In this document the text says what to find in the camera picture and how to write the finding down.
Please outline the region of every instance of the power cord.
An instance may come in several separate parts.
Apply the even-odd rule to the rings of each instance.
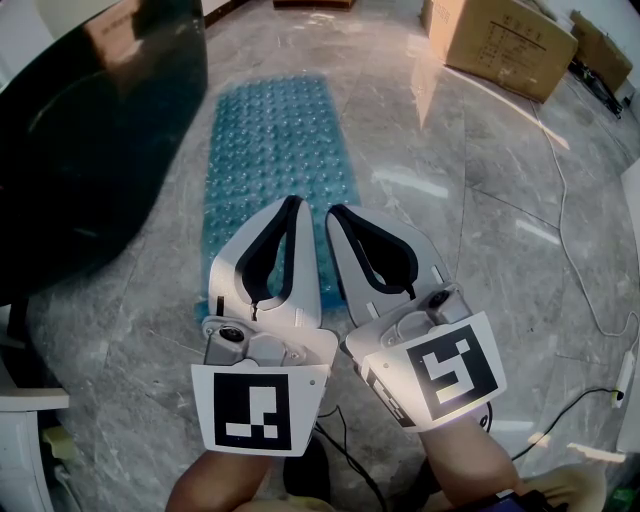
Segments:
[[[622,400],[622,398],[624,397],[624,393],[622,391],[618,391],[617,389],[607,389],[607,388],[587,389],[578,398],[576,398],[573,402],[571,402],[564,409],[562,409],[562,411],[560,411],[560,414],[558,414],[556,416],[556,419],[553,420],[551,425],[549,425],[549,428],[547,428],[547,430],[545,430],[544,434],[542,434],[538,439],[536,439],[535,443],[527,446],[520,453],[518,453],[517,455],[514,455],[513,457],[511,457],[511,460],[515,461],[515,460],[519,459],[520,457],[522,457],[523,455],[526,455],[527,453],[529,453],[529,451],[535,445],[537,445],[542,439],[544,439],[545,436],[547,436],[547,434],[549,434],[549,432],[551,432],[551,430],[553,430],[553,427],[555,427],[556,424],[558,423],[558,421],[560,421],[560,418],[562,418],[565,415],[565,413],[567,413],[574,405],[576,405],[580,400],[582,400],[582,398],[584,398],[585,396],[587,396],[587,395],[589,395],[591,393],[598,393],[600,391],[607,392],[607,393],[618,393],[618,400]]]
[[[558,229],[558,231],[560,233],[560,243],[562,244],[562,249],[564,250],[564,253],[567,256],[567,259],[569,260],[569,263],[570,263],[571,267],[573,268],[573,271],[575,272],[576,276],[578,277],[578,281],[580,282],[580,288],[582,289],[582,293],[584,294],[584,297],[587,300],[587,304],[589,305],[589,309],[591,310],[591,315],[593,316],[593,319],[594,319],[594,321],[596,323],[596,327],[598,328],[598,330],[600,331],[600,333],[603,336],[607,336],[607,337],[610,337],[610,338],[621,338],[622,336],[624,336],[624,334],[627,332],[627,329],[629,328],[629,322],[631,321],[631,317],[635,317],[636,322],[638,323],[638,330],[636,331],[635,341],[633,342],[633,345],[631,345],[631,348],[629,349],[630,352],[633,352],[633,350],[635,349],[635,346],[638,344],[638,340],[640,340],[640,318],[638,317],[638,314],[635,311],[630,311],[629,315],[627,316],[627,322],[624,325],[624,329],[622,329],[620,332],[608,332],[608,331],[605,331],[602,328],[602,325],[600,325],[600,320],[598,319],[598,316],[596,315],[595,308],[593,307],[593,303],[591,302],[591,297],[589,297],[589,293],[587,292],[587,287],[584,284],[584,281],[582,279],[582,275],[580,274],[580,271],[578,270],[578,267],[574,263],[573,258],[571,258],[571,255],[569,254],[569,251],[567,250],[567,245],[566,245],[566,243],[564,241],[564,232],[563,232],[563,229],[562,229],[562,221],[564,220],[564,209],[565,209],[565,203],[566,203],[566,200],[567,200],[567,192],[568,192],[567,180],[565,179],[564,173],[562,172],[562,168],[560,167],[560,163],[558,162],[558,156],[556,155],[556,150],[553,147],[553,143],[551,142],[551,139],[549,138],[549,134],[544,129],[544,125],[540,121],[540,117],[538,117],[538,112],[536,111],[535,106],[533,105],[533,102],[531,100],[529,100],[529,103],[531,104],[531,109],[533,110],[533,113],[536,116],[536,119],[538,121],[538,125],[542,129],[542,133],[544,133],[545,137],[547,138],[547,142],[549,143],[549,147],[551,148],[551,153],[553,155],[553,160],[556,163],[556,168],[558,170],[558,174],[560,174],[560,178],[562,179],[562,202],[560,203],[560,227]]]
[[[560,411],[560,413],[556,416],[556,418],[551,422],[551,425],[549,425],[549,427],[547,428],[547,430],[545,430],[544,434],[542,434],[542,436],[540,436],[533,444],[527,446],[524,450],[522,450],[521,452],[519,452],[518,454],[514,455],[513,457],[511,457],[512,461],[515,461],[517,459],[519,459],[520,457],[523,457],[524,455],[526,455],[527,453],[529,453],[529,451],[531,451],[533,449],[534,446],[536,446],[542,439],[544,439],[552,430],[553,428],[558,424],[558,422],[560,421],[560,419],[567,413],[569,412],[573,406],[575,406],[580,400],[582,400],[585,396],[590,395],[592,393],[599,393],[599,392],[604,392],[604,393],[617,393],[618,394],[618,400],[622,400],[624,398],[624,393],[620,390],[617,389],[609,389],[609,388],[592,388],[592,389],[587,389],[586,391],[583,391],[578,398],[576,398],[575,400],[573,400],[569,405],[565,406],[564,409],[562,409],[562,411]],[[493,423],[493,407],[491,406],[491,404],[489,402],[487,402],[488,406],[489,406],[489,428],[487,429],[487,433],[489,433],[489,430],[491,429],[491,424]],[[367,471],[362,467],[362,465],[355,459],[353,458],[353,456],[351,456],[349,454],[349,451],[347,449],[347,422],[344,419],[344,415],[342,414],[342,409],[340,409],[339,405],[336,405],[333,410],[327,414],[320,414],[318,415],[318,419],[323,419],[323,418],[328,418],[330,416],[333,416],[335,413],[338,413],[340,415],[340,420],[342,421],[342,427],[343,427],[343,432],[344,432],[344,437],[343,437],[343,446],[340,446],[340,443],[338,443],[336,440],[334,440],[328,433],[327,431],[322,427],[322,425],[320,425],[319,423],[316,423],[314,430],[320,434],[322,434],[324,437],[327,438],[327,440],[340,452],[342,453],[345,458],[347,459],[347,463],[349,464],[349,466],[356,472],[358,473],[363,479],[364,481],[367,483],[367,485],[371,488],[371,490],[373,491],[373,493],[376,495],[376,498],[378,499],[378,502],[380,503],[380,506],[382,507],[382,512],[387,512],[387,504],[385,502],[384,496],[382,495],[382,493],[380,492],[380,489],[378,487],[378,485],[375,483],[375,481],[373,480],[373,478],[371,478],[371,476],[369,476],[369,473],[367,473]]]
[[[364,481],[367,483],[367,485],[371,488],[373,493],[376,495],[376,498],[378,499],[378,502],[382,507],[382,512],[387,512],[387,503],[384,499],[384,496],[380,492],[380,488],[378,487],[378,484],[376,484],[376,482],[373,480],[373,478],[371,478],[371,476],[369,476],[369,473],[367,473],[367,471],[362,467],[362,465],[355,458],[353,458],[347,451],[347,422],[344,419],[344,415],[342,414],[342,409],[340,409],[340,406],[336,405],[333,411],[331,411],[328,414],[319,415],[318,418],[328,418],[329,416],[332,416],[336,412],[340,415],[340,419],[342,420],[342,426],[344,429],[344,437],[343,437],[344,448],[340,446],[340,443],[334,440],[319,423],[316,423],[314,430],[322,434],[324,437],[326,437],[327,441],[329,441],[340,453],[342,453],[345,456],[345,458],[347,459],[347,463],[349,464],[349,467],[351,467],[351,469],[353,469],[356,473],[358,473],[364,479]]]

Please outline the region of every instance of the marble floor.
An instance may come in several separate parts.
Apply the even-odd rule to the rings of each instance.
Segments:
[[[605,338],[594,325],[560,245],[562,185],[536,118],[569,184],[568,248],[609,330],[640,307],[619,180],[640,157],[638,123],[627,112],[616,120],[570,75],[539,105],[442,67],[420,7],[358,0],[349,13],[274,11],[250,0],[207,30],[210,89],[139,236],[97,275],[31,302],[36,348],[71,395],[60,421],[79,449],[69,470],[85,510],[162,510],[203,450],[190,364],[205,349],[193,305],[210,133],[219,93],[256,77],[327,77],[363,205],[427,233],[471,307],[487,312],[508,381],[494,402],[493,435],[510,453],[581,390],[615,383],[633,333]],[[350,328],[344,311],[325,315],[325,325]],[[336,403],[352,454],[385,495],[402,490],[422,458],[418,441],[342,354],[322,410]],[[605,465],[614,482],[629,461],[602,459],[622,414],[605,395],[585,398],[518,468],[532,475],[587,461]],[[323,424],[340,435],[338,418]],[[336,505],[375,509],[362,479],[329,454]]]

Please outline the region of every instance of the gray marble tile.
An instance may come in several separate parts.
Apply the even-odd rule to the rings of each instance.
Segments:
[[[78,448],[65,465],[83,510],[164,509],[177,478],[204,450],[199,427],[160,406],[110,363],[82,402],[76,398],[57,415]]]
[[[462,99],[439,69],[417,73],[413,87],[363,74],[342,127],[363,206],[426,233],[453,274],[464,196]]]
[[[557,145],[558,152],[577,158],[587,172],[587,184],[605,184],[617,180],[628,167],[620,147],[611,139],[565,81],[561,81],[551,97],[536,104],[543,125],[566,141]]]
[[[204,451],[200,429],[158,405],[115,368],[105,371],[101,384],[94,451],[99,473],[108,477],[101,501],[114,510],[122,510],[118,503],[162,510],[175,481]]]
[[[561,182],[528,100],[506,91],[491,94],[495,86],[478,79],[461,83],[467,186],[557,226]]]
[[[563,407],[584,390],[613,386],[616,376],[617,369],[606,365],[556,358],[537,431],[544,432]],[[532,476],[579,462],[601,465],[615,472],[615,466],[624,459],[624,456],[615,452],[623,412],[610,406],[608,393],[584,397],[558,422],[548,438],[525,456],[522,475]]]
[[[27,323],[33,344],[67,392],[100,375],[143,245],[141,234],[101,270],[30,299]]]
[[[621,331],[629,312],[638,310],[640,295],[635,238],[620,182],[614,180],[590,193],[570,191],[564,233],[603,329]],[[568,265],[564,281],[558,353],[619,365],[635,339],[637,323],[632,319],[622,338],[603,336]]]
[[[566,73],[563,80],[583,104],[595,114],[596,119],[604,125],[605,130],[620,144],[627,165],[631,165],[640,158],[640,136],[638,135],[640,125],[632,112],[626,108],[620,114],[621,119],[618,119],[570,73]]]
[[[197,422],[190,365],[201,362],[206,349],[194,305],[202,289],[208,146],[195,140],[191,143],[201,154],[176,161],[147,223],[145,247],[122,303],[109,361],[169,410]]]
[[[495,420],[507,423],[493,434],[509,452],[533,433],[560,342],[558,244],[554,228],[467,189],[457,280],[471,309],[487,313],[498,344],[507,391],[493,406]]]
[[[344,109],[369,50],[357,46],[317,46],[308,49],[282,48],[256,71],[257,77],[324,75],[338,114]]]

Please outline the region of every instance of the blue bubble mat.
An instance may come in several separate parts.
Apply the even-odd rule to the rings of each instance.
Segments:
[[[237,229],[295,194],[313,214],[322,306],[343,304],[325,234],[333,204],[359,204],[348,154],[324,77],[259,80],[224,92],[216,108],[202,229],[203,297],[211,262]],[[269,277],[279,290],[281,254]]]

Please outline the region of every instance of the white chair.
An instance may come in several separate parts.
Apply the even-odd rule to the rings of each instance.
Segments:
[[[6,341],[0,339],[0,345]],[[16,387],[0,358],[0,507],[5,512],[53,512],[36,411],[67,407],[69,395],[63,389]]]

